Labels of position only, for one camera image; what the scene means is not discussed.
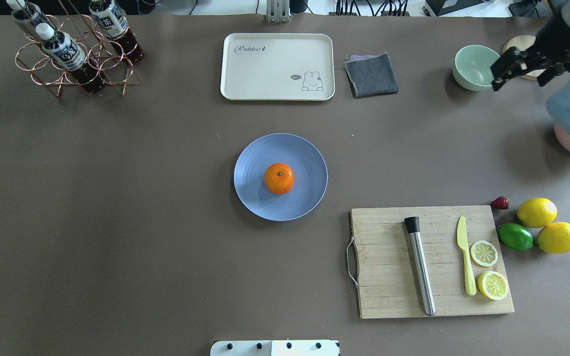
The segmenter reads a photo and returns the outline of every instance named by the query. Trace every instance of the yellow knife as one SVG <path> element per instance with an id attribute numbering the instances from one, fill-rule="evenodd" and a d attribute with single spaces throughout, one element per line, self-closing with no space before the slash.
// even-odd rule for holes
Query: yellow knife
<path id="1" fill-rule="evenodd" d="M 468 248 L 468 232 L 466 231 L 466 217 L 461 216 L 457 224 L 457 245 L 463 252 L 464 279 L 466 281 L 466 293 L 476 294 L 475 273 L 472 271 L 472 261 L 470 261 L 470 250 Z"/>

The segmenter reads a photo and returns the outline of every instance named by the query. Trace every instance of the white bottle cap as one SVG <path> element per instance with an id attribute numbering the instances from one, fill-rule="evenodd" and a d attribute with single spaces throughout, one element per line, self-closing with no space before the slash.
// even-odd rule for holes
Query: white bottle cap
<path id="1" fill-rule="evenodd" d="M 37 34 L 42 39 L 50 39 L 54 36 L 54 29 L 47 23 L 39 23 L 37 26 Z"/>
<path id="2" fill-rule="evenodd" d="M 25 6 L 25 0 L 6 0 L 6 2 L 14 11 L 20 10 Z"/>

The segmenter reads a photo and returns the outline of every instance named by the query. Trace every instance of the strawberry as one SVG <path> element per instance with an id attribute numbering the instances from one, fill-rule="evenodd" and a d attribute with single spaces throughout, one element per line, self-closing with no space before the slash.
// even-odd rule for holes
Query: strawberry
<path id="1" fill-rule="evenodd" d="M 499 196 L 494 201 L 492 201 L 490 205 L 500 210 L 509 209 L 509 199 L 505 198 L 504 196 Z"/>

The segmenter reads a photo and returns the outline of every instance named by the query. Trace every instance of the folded cloth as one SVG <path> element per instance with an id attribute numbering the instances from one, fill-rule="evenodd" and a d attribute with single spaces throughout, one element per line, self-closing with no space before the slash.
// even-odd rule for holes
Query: folded cloth
<path id="1" fill-rule="evenodd" d="M 398 92 L 399 86 L 388 53 L 366 57 L 369 56 L 351 56 L 351 60 L 344 63 L 355 97 Z"/>

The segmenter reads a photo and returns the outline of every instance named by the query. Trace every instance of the green bowl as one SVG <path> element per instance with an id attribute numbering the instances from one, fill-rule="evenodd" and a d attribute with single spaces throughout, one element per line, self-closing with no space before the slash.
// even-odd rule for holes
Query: green bowl
<path id="1" fill-rule="evenodd" d="M 454 79 L 467 90 L 490 89 L 494 75 L 489 68 L 498 58 L 499 54 L 484 45 L 467 45 L 460 49 L 454 58 L 452 67 Z"/>

